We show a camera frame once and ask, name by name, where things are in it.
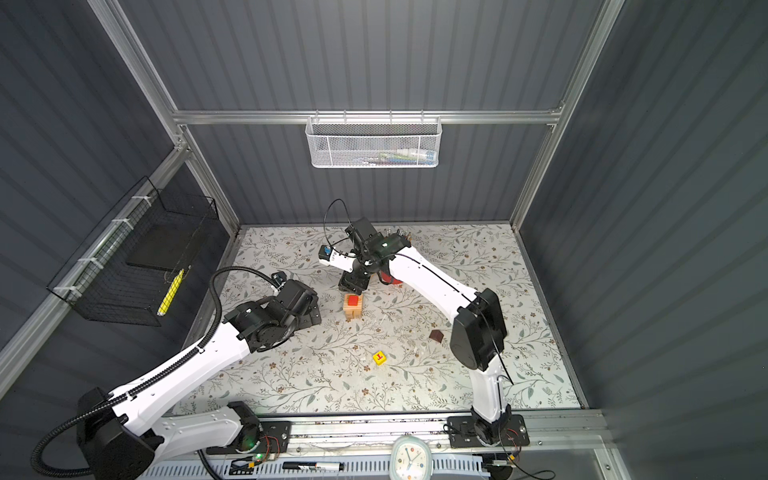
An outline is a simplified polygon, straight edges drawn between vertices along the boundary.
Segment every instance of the marker pen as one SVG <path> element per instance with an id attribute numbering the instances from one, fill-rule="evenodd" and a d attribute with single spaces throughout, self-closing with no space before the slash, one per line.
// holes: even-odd
<path id="1" fill-rule="evenodd" d="M 311 472 L 343 472 L 344 464 L 336 462 L 283 462 L 285 470 L 307 470 Z"/>

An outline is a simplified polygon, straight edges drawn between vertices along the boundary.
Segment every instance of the floral tablecloth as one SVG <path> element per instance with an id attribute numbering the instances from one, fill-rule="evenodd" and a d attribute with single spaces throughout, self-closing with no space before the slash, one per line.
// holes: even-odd
<path id="1" fill-rule="evenodd" d="M 396 230 L 397 226 L 377 226 Z M 516 409 L 578 408 L 560 352 L 551 338 L 530 276 L 508 225 L 408 225 L 419 252 L 477 290 L 493 289 L 502 302 L 509 335 L 503 359 L 513 386 L 505 385 Z M 363 294 L 362 319 L 348 320 L 336 284 L 340 270 L 317 259 L 325 243 L 319 227 L 248 229 L 234 262 L 265 273 L 284 270 L 319 294 L 323 322 L 296 332 L 281 347 L 228 366 L 175 407 L 202 412 L 241 399 L 255 413 L 368 412 L 467 409 L 468 373 L 451 354 L 446 318 L 406 285 L 382 285 L 374 276 Z M 339 228 L 329 228 L 331 241 Z M 348 250 L 349 242 L 337 248 Z M 221 300 L 224 312 L 271 294 L 261 279 L 230 273 Z M 432 330 L 445 334 L 441 343 Z M 386 362 L 377 366 L 373 354 Z"/>

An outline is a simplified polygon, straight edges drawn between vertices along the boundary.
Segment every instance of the floral pattern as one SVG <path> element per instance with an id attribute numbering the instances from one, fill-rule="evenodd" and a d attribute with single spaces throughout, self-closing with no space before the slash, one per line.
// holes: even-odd
<path id="1" fill-rule="evenodd" d="M 396 230 L 397 226 L 379 230 Z M 516 409 L 578 408 L 561 354 L 544 320 L 515 238 L 507 225 L 410 225 L 414 247 L 435 265 L 477 290 L 493 289 L 508 327 L 503 359 L 514 385 L 505 384 Z M 329 229 L 332 241 L 338 229 Z M 451 325 L 405 284 L 374 276 L 363 294 L 362 318 L 347 319 L 340 271 L 320 265 L 326 243 L 318 227 L 254 227 L 244 233 L 235 265 L 283 270 L 319 294 L 323 322 L 296 332 L 281 347 L 228 366 L 182 399 L 174 413 L 202 412 L 240 399 L 256 413 L 368 412 L 467 409 L 468 373 L 451 353 Z M 337 248 L 344 250 L 349 242 Z M 271 294 L 261 279 L 232 272 L 221 295 L 224 312 Z M 439 329 L 441 343 L 429 338 Z M 373 354 L 387 360 L 378 366 Z"/>

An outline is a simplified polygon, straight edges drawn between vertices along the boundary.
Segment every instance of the clock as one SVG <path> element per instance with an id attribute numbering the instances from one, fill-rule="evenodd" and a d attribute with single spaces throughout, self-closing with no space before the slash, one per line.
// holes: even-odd
<path id="1" fill-rule="evenodd" d="M 392 447 L 389 460 L 392 480 L 429 480 L 432 477 L 432 452 L 422 440 L 404 435 Z"/>

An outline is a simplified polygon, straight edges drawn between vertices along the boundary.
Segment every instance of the corrugated wall panel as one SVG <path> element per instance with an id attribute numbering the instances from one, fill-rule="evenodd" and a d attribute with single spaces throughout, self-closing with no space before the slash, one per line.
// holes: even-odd
<path id="1" fill-rule="evenodd" d="M 767 25 L 628 2 L 522 228 L 633 478 L 764 472 Z"/>
<path id="2" fill-rule="evenodd" d="M 83 2 L 0 2 L 0 346 L 172 143 Z"/>
<path id="3" fill-rule="evenodd" d="M 322 222 L 336 197 L 377 222 L 507 220 L 547 128 L 445 126 L 440 165 L 419 169 L 315 168 L 297 125 L 191 130 L 241 221 L 267 224 Z"/>
<path id="4" fill-rule="evenodd" d="M 164 134 L 161 128 L 157 131 Z M 179 170 L 166 188 L 201 194 L 187 168 Z M 96 386 L 109 391 L 131 381 L 180 350 L 228 240 L 218 224 L 159 327 L 90 322 L 74 312 L 62 320 L 0 400 L 0 477 L 44 478 L 29 466 L 31 451 L 45 433 L 74 416 L 80 396 Z M 74 442 L 74 429 L 51 443 L 45 458 L 60 468 L 86 465 Z"/>
<path id="5" fill-rule="evenodd" d="M 179 108 L 548 109 L 598 0 L 123 2 Z"/>

